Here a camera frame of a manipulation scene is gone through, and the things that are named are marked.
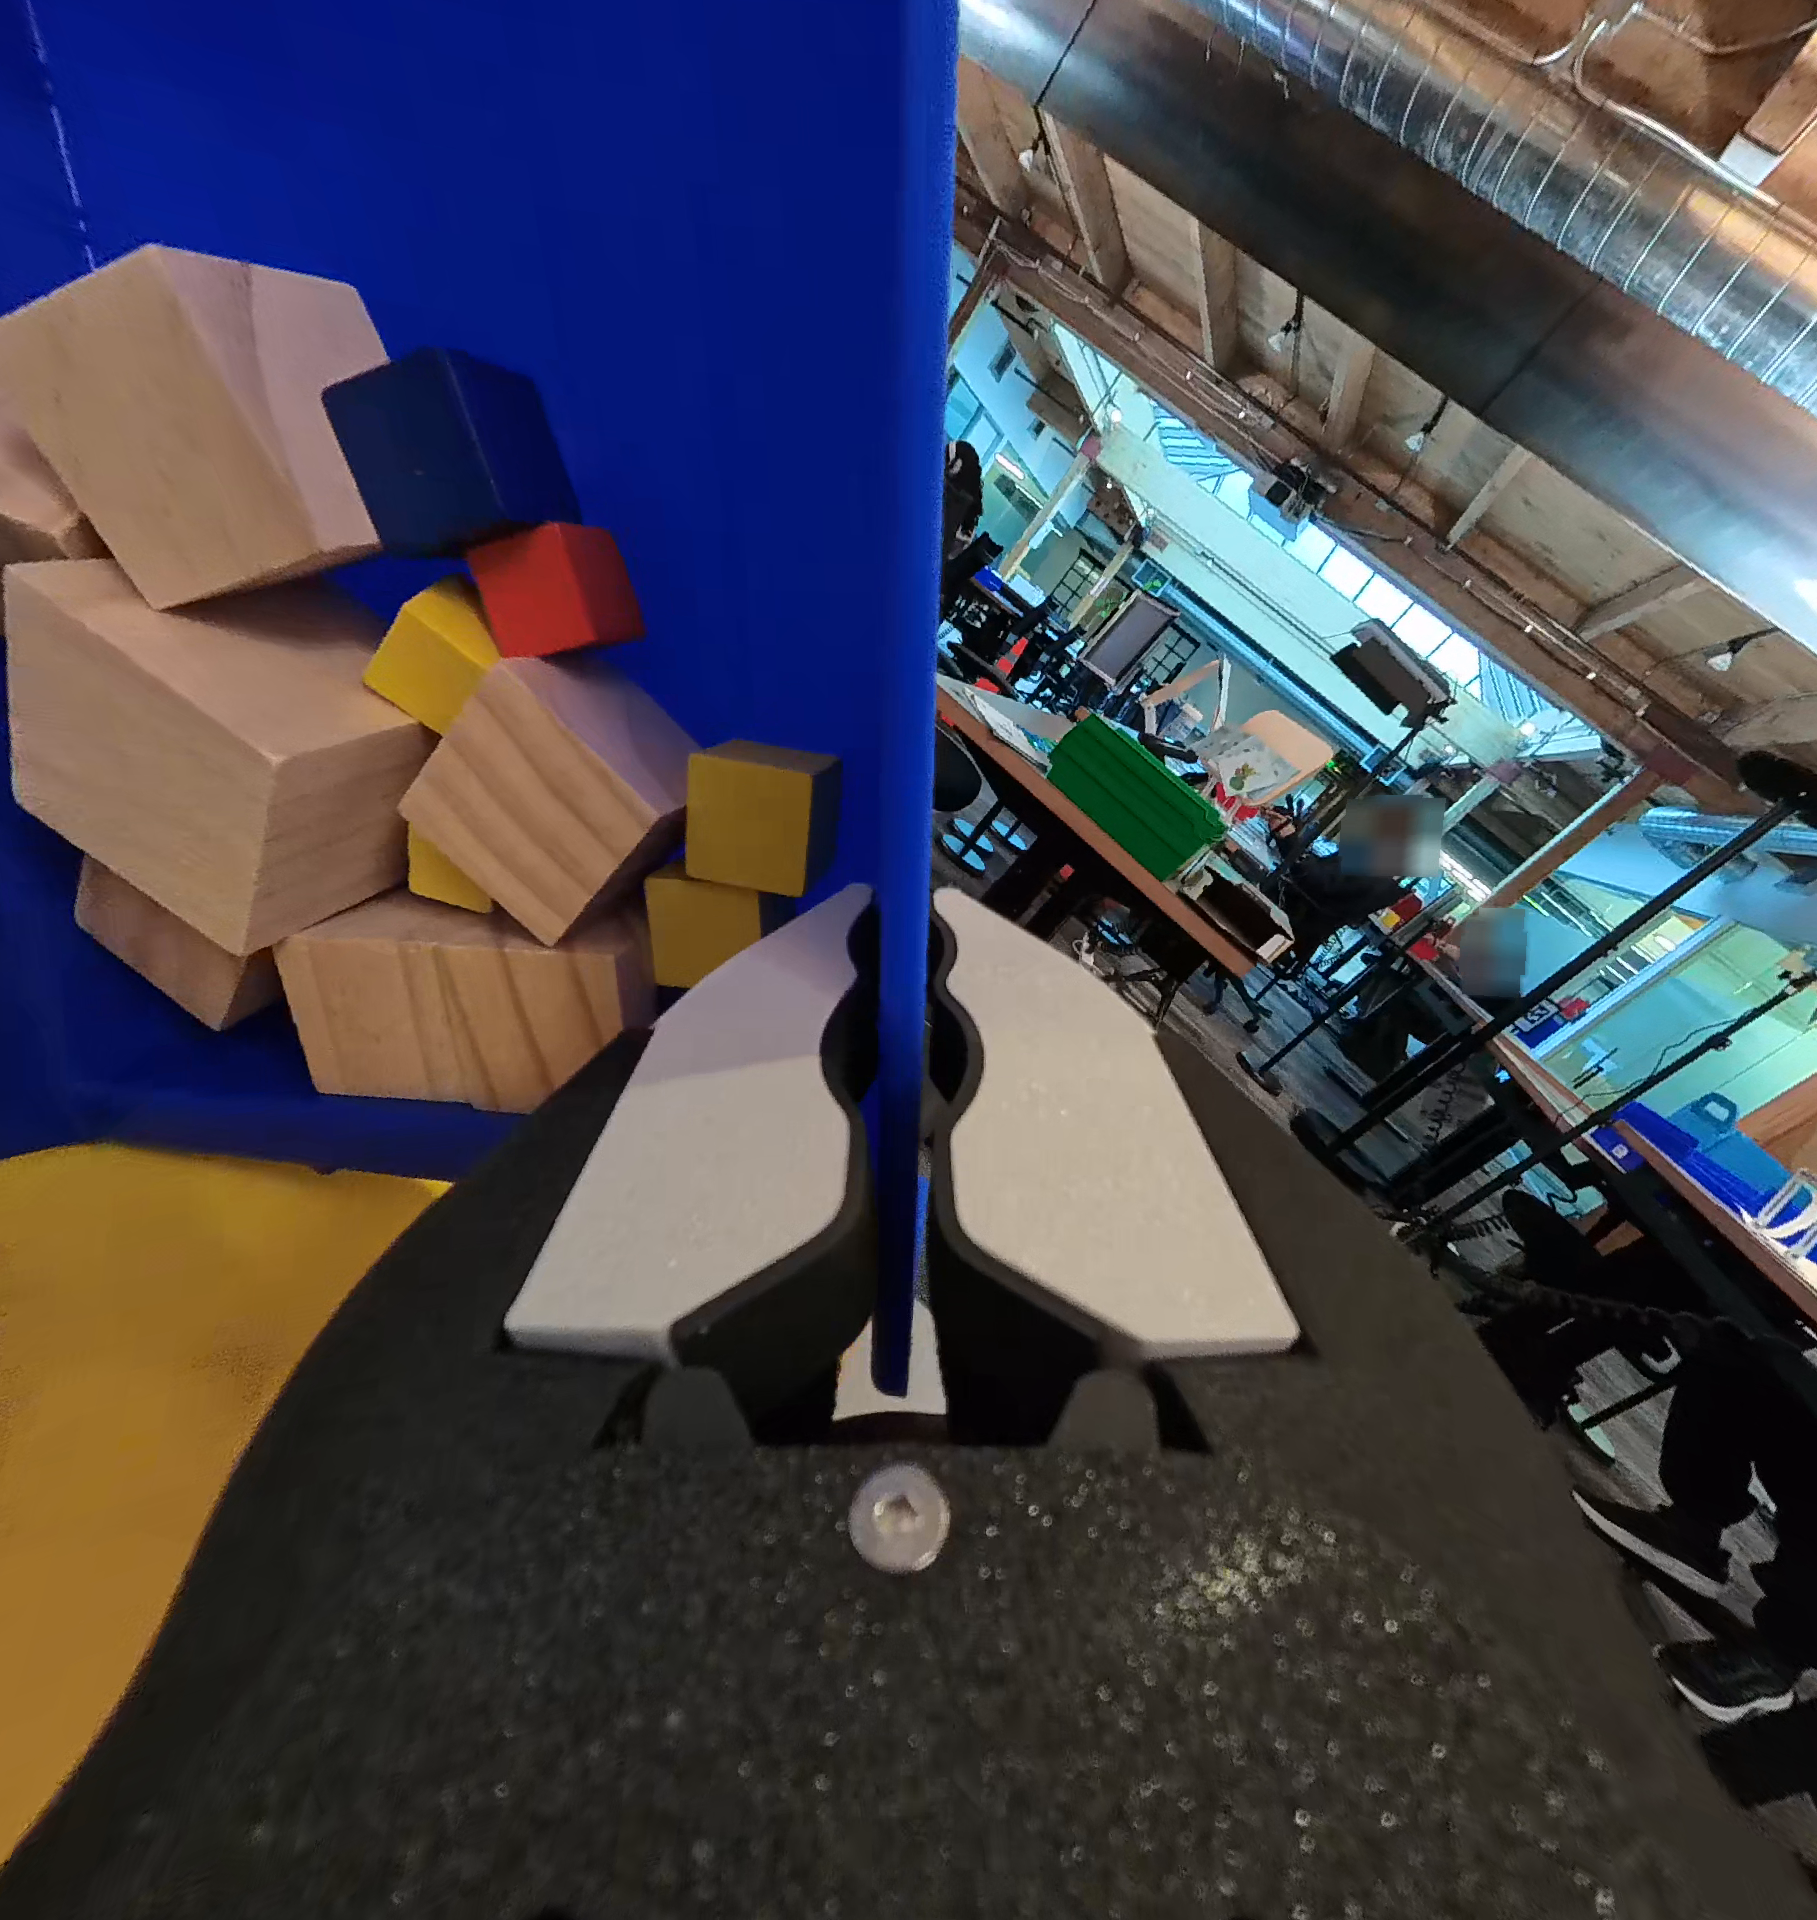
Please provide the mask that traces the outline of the blue plastic bin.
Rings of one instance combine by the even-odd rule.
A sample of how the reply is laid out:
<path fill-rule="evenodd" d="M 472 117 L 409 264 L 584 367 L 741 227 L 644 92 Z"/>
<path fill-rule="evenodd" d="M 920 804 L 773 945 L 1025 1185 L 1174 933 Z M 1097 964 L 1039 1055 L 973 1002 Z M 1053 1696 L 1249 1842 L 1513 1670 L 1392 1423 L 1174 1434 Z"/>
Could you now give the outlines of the blue plastic bin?
<path fill-rule="evenodd" d="M 0 5 L 0 315 L 143 244 L 533 376 L 689 734 L 843 761 L 915 1352 L 952 5 Z"/>

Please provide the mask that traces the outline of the wooden office desk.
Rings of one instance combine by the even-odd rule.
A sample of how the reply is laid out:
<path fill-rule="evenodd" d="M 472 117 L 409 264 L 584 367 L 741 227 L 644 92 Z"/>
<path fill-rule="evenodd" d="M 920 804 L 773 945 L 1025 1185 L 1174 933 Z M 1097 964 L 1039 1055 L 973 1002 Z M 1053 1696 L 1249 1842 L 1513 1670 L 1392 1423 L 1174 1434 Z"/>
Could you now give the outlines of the wooden office desk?
<path fill-rule="evenodd" d="M 1557 1150 L 1579 1153 L 1606 1206 L 1682 1261 L 1717 1312 L 1750 1334 L 1795 1325 L 1817 1357 L 1817 1264 L 1790 1258 L 1643 1129 L 1588 1108 L 1521 1046 L 1498 1038 L 1491 1055 L 1553 1129 Z"/>
<path fill-rule="evenodd" d="M 1235 880 L 1227 891 L 1240 906 L 1231 921 L 1199 910 L 1050 784 L 1037 762 L 993 734 L 966 692 L 966 686 L 937 678 L 937 720 L 968 746 L 997 801 L 1030 833 L 1027 849 L 987 892 L 993 912 L 1025 920 L 1037 937 L 1047 937 L 1088 901 L 1124 901 L 1172 927 L 1180 949 L 1191 949 L 1199 960 L 1232 978 L 1290 953 L 1290 925 L 1270 901 Z"/>

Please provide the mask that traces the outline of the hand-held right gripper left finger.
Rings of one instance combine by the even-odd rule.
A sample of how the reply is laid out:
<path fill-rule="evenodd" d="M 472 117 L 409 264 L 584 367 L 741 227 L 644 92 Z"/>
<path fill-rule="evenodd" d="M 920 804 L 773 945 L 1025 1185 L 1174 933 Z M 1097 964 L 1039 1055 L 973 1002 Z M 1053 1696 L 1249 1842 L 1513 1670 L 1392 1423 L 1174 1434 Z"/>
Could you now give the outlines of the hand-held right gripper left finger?
<path fill-rule="evenodd" d="M 501 1333 L 525 1352 L 831 1366 L 872 1314 L 876 898 L 851 884 L 657 1023 Z"/>

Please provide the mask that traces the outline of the black light panel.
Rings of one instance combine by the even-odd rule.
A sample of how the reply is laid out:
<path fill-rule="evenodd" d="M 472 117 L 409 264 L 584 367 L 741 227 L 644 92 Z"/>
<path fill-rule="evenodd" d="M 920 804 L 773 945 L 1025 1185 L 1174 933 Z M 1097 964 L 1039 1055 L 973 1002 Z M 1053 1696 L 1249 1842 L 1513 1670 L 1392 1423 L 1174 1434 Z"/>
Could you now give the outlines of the black light panel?
<path fill-rule="evenodd" d="M 1331 656 L 1335 666 L 1381 713 L 1402 713 L 1411 730 L 1435 724 L 1456 703 L 1445 674 L 1416 656 L 1386 622 L 1367 619 Z"/>

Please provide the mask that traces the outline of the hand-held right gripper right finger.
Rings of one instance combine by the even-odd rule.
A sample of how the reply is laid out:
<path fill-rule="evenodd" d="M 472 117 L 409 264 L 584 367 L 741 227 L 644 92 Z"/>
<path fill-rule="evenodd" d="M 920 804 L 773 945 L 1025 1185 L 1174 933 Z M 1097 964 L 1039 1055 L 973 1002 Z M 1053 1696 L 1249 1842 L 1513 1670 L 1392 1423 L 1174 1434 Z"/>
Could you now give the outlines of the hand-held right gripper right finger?
<path fill-rule="evenodd" d="M 1113 1358 L 1285 1354 L 1300 1325 L 1150 1026 L 961 891 L 932 930 L 963 1042 L 932 1142 L 949 1248 Z"/>

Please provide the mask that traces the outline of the silver ventilation duct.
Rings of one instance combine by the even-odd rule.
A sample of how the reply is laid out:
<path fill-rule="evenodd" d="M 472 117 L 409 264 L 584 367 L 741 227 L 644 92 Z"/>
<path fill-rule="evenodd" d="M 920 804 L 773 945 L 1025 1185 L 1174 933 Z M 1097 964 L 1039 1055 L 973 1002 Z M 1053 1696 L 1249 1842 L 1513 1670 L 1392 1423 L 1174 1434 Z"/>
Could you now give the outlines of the silver ventilation duct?
<path fill-rule="evenodd" d="M 1817 244 L 1431 5 L 961 5 L 963 55 L 1588 492 L 1817 525 Z"/>

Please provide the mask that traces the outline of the stack of green bins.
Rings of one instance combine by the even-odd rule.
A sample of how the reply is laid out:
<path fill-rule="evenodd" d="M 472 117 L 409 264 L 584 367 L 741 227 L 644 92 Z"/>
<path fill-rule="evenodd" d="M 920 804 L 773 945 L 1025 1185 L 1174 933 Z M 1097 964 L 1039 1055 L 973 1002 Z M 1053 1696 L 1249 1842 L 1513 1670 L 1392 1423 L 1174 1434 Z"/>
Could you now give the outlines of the stack of green bins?
<path fill-rule="evenodd" d="M 1110 720 L 1077 722 L 1047 756 L 1047 780 L 1149 877 L 1170 880 L 1227 837 L 1227 820 Z"/>

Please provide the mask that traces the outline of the yellow plastic bin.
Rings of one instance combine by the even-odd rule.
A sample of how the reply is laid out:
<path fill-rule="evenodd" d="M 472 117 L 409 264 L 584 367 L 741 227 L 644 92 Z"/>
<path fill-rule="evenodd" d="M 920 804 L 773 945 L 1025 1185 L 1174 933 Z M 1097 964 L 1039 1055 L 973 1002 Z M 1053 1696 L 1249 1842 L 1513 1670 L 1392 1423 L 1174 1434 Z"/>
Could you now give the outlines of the yellow plastic bin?
<path fill-rule="evenodd" d="M 443 1193 L 121 1143 L 0 1161 L 0 1868 L 286 1376 Z"/>

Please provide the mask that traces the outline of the pile of wooden cubes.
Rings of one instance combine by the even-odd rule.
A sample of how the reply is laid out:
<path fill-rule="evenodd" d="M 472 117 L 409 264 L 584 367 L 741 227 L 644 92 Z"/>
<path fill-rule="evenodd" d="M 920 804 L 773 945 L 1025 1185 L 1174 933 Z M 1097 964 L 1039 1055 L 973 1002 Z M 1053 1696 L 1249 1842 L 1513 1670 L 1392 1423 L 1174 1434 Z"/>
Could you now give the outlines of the pile of wooden cubes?
<path fill-rule="evenodd" d="M 80 932 L 320 1095 L 525 1115 L 834 863 L 833 756 L 695 739 L 525 373 L 145 246 L 0 317 L 14 801 Z"/>

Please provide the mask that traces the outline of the row of blue bins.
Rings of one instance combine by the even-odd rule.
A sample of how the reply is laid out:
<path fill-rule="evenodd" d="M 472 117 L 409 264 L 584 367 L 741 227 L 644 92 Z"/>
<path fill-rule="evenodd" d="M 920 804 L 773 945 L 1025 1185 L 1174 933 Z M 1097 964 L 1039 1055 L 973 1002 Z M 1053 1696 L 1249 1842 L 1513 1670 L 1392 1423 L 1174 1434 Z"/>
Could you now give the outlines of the row of blue bins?
<path fill-rule="evenodd" d="M 1592 1142 L 1615 1165 L 1636 1171 L 1645 1164 L 1628 1142 L 1636 1135 L 1721 1204 L 1754 1213 L 1789 1182 L 1789 1167 L 1741 1135 L 1738 1118 L 1738 1102 L 1721 1094 L 1699 1095 L 1673 1115 L 1639 1101 L 1594 1129 Z"/>

